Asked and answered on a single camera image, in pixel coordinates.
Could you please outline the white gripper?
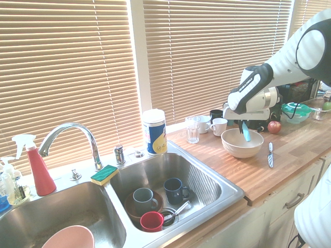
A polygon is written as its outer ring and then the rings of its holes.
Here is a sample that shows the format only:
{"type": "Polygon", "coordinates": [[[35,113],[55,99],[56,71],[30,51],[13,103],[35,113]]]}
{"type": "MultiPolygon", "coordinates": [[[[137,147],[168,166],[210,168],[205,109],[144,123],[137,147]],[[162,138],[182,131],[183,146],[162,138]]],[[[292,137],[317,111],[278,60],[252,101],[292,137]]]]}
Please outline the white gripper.
{"type": "Polygon", "coordinates": [[[239,131],[241,134],[244,133],[244,124],[245,129],[248,130],[247,120],[267,120],[270,116],[270,109],[262,109],[252,113],[237,114],[230,109],[227,103],[223,105],[223,118],[227,120],[239,120],[239,131]]]}

